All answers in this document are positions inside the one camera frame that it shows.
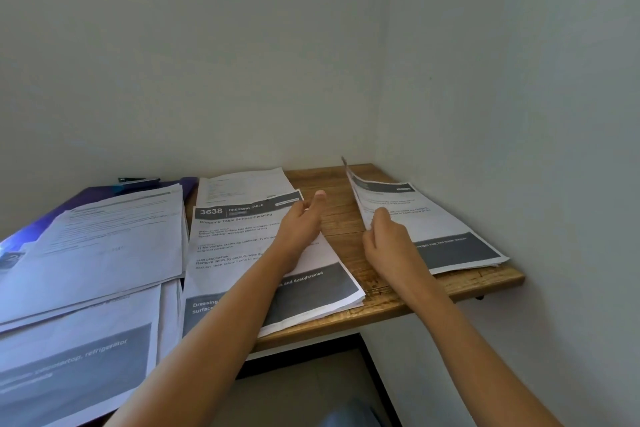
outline forearm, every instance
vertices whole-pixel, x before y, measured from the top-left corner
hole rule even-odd
[[[253,348],[287,262],[295,260],[269,248],[140,385],[108,427],[198,427],[211,422]]]
[[[438,284],[415,295],[413,308],[478,427],[560,426]]]

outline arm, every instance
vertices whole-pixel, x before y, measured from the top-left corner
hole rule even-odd
[[[285,273],[320,232],[324,191],[293,204],[269,248],[110,418],[107,427],[199,427],[236,379]]]
[[[367,260],[427,327],[478,427],[561,427],[451,301],[385,208],[363,243]]]

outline floor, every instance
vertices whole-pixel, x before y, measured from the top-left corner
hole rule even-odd
[[[237,380],[211,427],[313,427],[352,398],[389,425],[358,350]]]

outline white paper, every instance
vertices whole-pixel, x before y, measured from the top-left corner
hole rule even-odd
[[[0,323],[178,277],[182,209],[174,185],[62,213],[0,284]]]
[[[189,229],[187,227],[187,214],[182,205],[182,276],[187,269],[187,261],[189,260]]]
[[[90,301],[79,302],[76,304],[71,304],[66,307],[60,307],[58,309],[47,310],[46,312],[42,312],[40,314],[35,314],[32,316],[27,316],[26,318],[17,319],[15,321],[10,321],[8,323],[4,323],[0,325],[0,334],[12,331],[14,329],[23,328],[24,326],[34,325],[37,323],[41,323],[42,321],[46,321],[48,319],[56,318],[58,316],[64,316],[65,314],[69,314],[70,312],[74,312],[76,310],[84,309],[86,307],[91,307],[96,304],[100,304],[103,302],[111,301],[117,299],[118,297],[122,297],[127,294],[133,294],[136,292],[143,291],[148,289],[149,287],[159,286],[164,281],[154,282],[153,284],[147,284],[146,286],[136,287],[135,289],[128,290],[124,293],[117,294],[109,294],[108,296],[102,296],[95,299],[91,299]]]
[[[160,292],[157,362],[160,363],[180,341],[180,279],[164,282]]]
[[[245,171],[214,178],[200,178],[196,206],[253,203],[267,197],[293,192],[282,167],[268,171]]]
[[[262,255],[292,203],[300,200],[300,191],[295,191],[255,203],[195,209],[184,281],[183,335]],[[362,301],[364,295],[319,235],[282,280],[259,336],[326,316]]]
[[[156,366],[160,286],[0,336],[3,425],[71,427],[120,407]]]
[[[392,220],[406,227],[432,274],[497,266],[509,260],[411,183],[367,181],[358,178],[346,162],[345,167],[365,228],[371,229],[376,209],[387,208]]]

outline white wall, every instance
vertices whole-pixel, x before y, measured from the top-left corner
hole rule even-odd
[[[640,0],[391,1],[376,162],[526,273],[461,307],[566,425],[640,412],[639,50]],[[365,336],[405,427],[472,425],[415,316]]]
[[[0,7],[0,239],[117,176],[374,156],[388,0]]]

